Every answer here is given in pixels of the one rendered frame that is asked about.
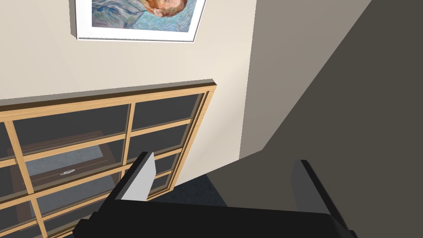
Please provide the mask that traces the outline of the white framed portrait painting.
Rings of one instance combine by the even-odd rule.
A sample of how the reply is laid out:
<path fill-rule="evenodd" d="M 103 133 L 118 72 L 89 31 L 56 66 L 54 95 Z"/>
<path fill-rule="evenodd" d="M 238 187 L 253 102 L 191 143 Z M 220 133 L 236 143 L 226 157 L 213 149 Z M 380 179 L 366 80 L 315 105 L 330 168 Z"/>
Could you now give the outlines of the white framed portrait painting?
<path fill-rule="evenodd" d="M 194 42 L 207 0 L 70 0 L 76 38 Z"/>

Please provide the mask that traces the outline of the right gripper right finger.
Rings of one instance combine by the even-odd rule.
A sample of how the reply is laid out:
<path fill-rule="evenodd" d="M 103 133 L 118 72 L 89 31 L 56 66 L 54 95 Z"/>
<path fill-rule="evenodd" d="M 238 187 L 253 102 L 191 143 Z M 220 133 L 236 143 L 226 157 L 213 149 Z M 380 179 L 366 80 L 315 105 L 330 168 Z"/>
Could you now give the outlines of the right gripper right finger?
<path fill-rule="evenodd" d="M 295 160 L 290 184 L 298 211 L 329 214 L 340 220 L 339 211 L 308 161 Z"/>

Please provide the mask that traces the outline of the wooden glass-front cabinet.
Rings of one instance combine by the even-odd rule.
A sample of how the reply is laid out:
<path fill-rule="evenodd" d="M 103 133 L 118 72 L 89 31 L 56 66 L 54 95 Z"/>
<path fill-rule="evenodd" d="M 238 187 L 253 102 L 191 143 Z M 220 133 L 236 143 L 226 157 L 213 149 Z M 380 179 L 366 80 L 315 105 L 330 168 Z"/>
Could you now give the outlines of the wooden glass-front cabinet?
<path fill-rule="evenodd" d="M 0 238 L 63 238 L 143 151 L 146 200 L 175 187 L 217 84 L 166 83 L 0 100 Z"/>

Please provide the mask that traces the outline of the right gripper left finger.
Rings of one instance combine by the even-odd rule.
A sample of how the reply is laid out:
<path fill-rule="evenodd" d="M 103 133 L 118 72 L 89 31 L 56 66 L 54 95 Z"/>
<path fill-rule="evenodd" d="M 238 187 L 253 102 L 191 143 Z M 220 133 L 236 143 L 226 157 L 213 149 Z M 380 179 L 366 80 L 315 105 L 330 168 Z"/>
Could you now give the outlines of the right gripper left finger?
<path fill-rule="evenodd" d="M 142 152 L 113 189 L 113 200 L 146 201 L 156 176 L 153 152 Z"/>

